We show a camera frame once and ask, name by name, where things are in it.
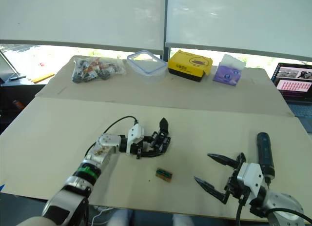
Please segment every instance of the green band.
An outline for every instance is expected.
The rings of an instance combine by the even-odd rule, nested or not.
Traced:
[[[98,179],[98,176],[88,166],[80,167],[80,168],[78,168],[77,171],[82,171],[82,172],[88,173],[90,176],[93,176],[95,179]]]

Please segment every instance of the plastic food container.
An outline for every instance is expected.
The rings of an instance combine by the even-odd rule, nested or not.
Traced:
[[[147,82],[157,82],[165,78],[167,63],[147,50],[129,55],[127,62]]]

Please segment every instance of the tissue box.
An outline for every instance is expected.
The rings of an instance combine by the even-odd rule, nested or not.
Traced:
[[[214,81],[236,86],[246,63],[225,54],[215,73]]]
[[[200,82],[204,73],[209,75],[212,64],[210,58],[179,50],[169,59],[168,69],[171,74]]]

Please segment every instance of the white roller blind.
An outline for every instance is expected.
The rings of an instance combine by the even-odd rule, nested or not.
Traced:
[[[165,0],[0,0],[0,42],[163,52]]]
[[[166,46],[312,59],[312,0],[168,0]]]

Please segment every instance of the floor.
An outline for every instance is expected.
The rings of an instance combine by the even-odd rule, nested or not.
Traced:
[[[1,226],[15,226],[20,222],[33,217],[41,215],[44,202],[38,200],[29,199],[25,197],[0,194],[0,225]],[[108,211],[97,217],[94,221],[94,225],[101,224],[109,220],[115,210]],[[90,218],[98,214],[98,211],[90,206]],[[234,226],[234,221],[214,219],[208,217],[192,216],[192,221],[195,226]],[[149,212],[149,211],[134,211],[134,225],[135,226],[171,226],[172,214]],[[268,224],[259,224],[251,222],[242,222],[243,226],[268,226]]]

